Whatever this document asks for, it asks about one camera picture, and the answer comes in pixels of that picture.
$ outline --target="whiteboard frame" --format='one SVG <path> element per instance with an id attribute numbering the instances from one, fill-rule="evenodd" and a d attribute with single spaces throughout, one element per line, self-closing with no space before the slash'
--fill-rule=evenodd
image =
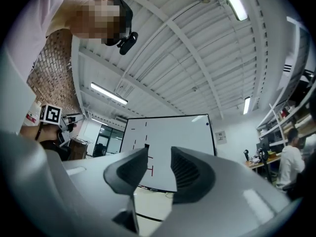
<path id="1" fill-rule="evenodd" d="M 164 119 L 164 118 L 179 118 L 179 117 L 195 117 L 195 116 L 205 116 L 205 115 L 207 116 L 208 125 L 209 125 L 210 131 L 211 131 L 211 135 L 212 135 L 214 156 L 217 156 L 217 153 L 216 153 L 216 150 L 215 150 L 215 141 L 214 141 L 214 135 L 213 135 L 212 124 L 211 124 L 211 121 L 209 120 L 209 115 L 208 115 L 208 114 L 194 114 L 194 115 L 180 115 L 180 116 L 163 116 L 163 117 L 148 117 L 148 118 L 129 118 L 129 119 L 127 120 L 125 129 L 124 129 L 124 134 L 123 134 L 123 138 L 122 138 L 122 143 L 121 143 L 120 148 L 119 148 L 119 152 L 121 153 L 122 145 L 123 145 L 123 141 L 124 141 L 124 136 L 125 136 L 125 131 L 126 131 L 126 128 L 127 128 L 128 121 L 129 121 L 130 119 Z M 175 192 L 172 192 L 172 191 L 159 190 L 159 189 L 155 189 L 155 188 L 151 188 L 151 187 L 147 187 L 147 186 L 143 186 L 143 185 L 138 185 L 138 187 L 144 188 L 144 189 L 147 189 L 147 190 L 150 190 L 150 191 L 156 191 L 156 192 L 162 192 L 162 193 L 175 193 Z"/>

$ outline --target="whiteboard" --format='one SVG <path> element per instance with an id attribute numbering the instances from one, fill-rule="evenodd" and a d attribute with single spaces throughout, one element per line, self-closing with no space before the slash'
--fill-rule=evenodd
<path id="1" fill-rule="evenodd" d="M 171 147 L 183 147 L 215 155 L 208 115 L 162 118 L 130 118 L 125 127 L 120 152 L 149 144 L 148 169 L 141 186 L 176 192 L 171 170 Z"/>

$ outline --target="white ceiling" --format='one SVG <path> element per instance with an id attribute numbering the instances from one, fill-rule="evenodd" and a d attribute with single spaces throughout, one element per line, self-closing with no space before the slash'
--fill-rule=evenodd
<path id="1" fill-rule="evenodd" d="M 249 15 L 244 21 L 236 19 L 226 0 L 207 4 L 198 0 L 125 1 L 134 13 L 132 30 L 139 34 L 125 56 L 99 39 L 73 38 L 74 83 L 84 112 L 89 110 L 123 130 L 116 116 L 208 113 L 211 119 L 224 119 L 242 115 L 248 96 L 251 111 L 266 107 L 266 102 L 261 106 L 261 97 L 270 98 L 276 90 L 285 60 L 277 75 L 277 68 L 269 69 L 273 39 L 268 38 L 267 29 L 273 22 L 264 21 L 260 1 L 242 0 Z M 265 84 L 268 76 L 274 78 L 273 85 Z M 120 95 L 128 104 L 98 94 L 90 88 L 91 82 Z"/>

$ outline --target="brick wall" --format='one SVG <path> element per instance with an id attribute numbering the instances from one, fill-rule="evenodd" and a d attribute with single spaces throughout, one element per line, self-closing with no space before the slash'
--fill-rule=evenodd
<path id="1" fill-rule="evenodd" d="M 80 113 L 71 66 L 72 35 L 62 29 L 51 34 L 27 83 L 42 104 L 63 108 L 63 115 Z"/>

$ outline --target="ceiling light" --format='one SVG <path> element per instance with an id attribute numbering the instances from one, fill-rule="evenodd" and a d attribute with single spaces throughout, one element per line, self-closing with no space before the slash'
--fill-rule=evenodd
<path id="1" fill-rule="evenodd" d="M 248 15 L 240 0 L 228 0 L 239 21 L 245 20 Z"/>
<path id="2" fill-rule="evenodd" d="M 245 98 L 245 107 L 243 109 L 243 114 L 245 115 L 248 110 L 249 110 L 249 105 L 250 105 L 250 97 Z"/>
<path id="3" fill-rule="evenodd" d="M 96 119 L 94 119 L 94 118 L 92 118 L 92 120 L 97 121 L 97 122 L 99 122 L 99 123 L 101 123 L 101 124 L 103 124 L 103 125 L 106 125 L 106 126 L 107 126 L 107 124 L 105 124 L 105 123 L 103 123 L 103 122 L 101 122 L 101 121 L 98 121 L 98 120 L 96 120 Z"/>
<path id="4" fill-rule="evenodd" d="M 94 82 L 92 82 L 92 83 L 90 84 L 90 86 L 91 86 L 91 88 L 93 88 L 93 89 L 95 89 L 95 90 L 101 92 L 102 94 L 104 94 L 104 95 L 106 95 L 106 96 L 108 96 L 108 97 L 113 98 L 114 100 L 116 100 L 116 101 L 118 101 L 118 102 L 120 102 L 120 103 L 122 103 L 122 104 L 124 104 L 124 105 L 127 104 L 127 100 L 125 100 L 125 99 L 123 99 L 123 98 L 121 98 L 121 97 L 119 97 L 119 96 L 114 95 L 113 93 L 111 93 L 111 92 L 109 92 L 108 90 L 106 90 L 106 89 L 100 87 L 99 85 L 96 85 Z"/>

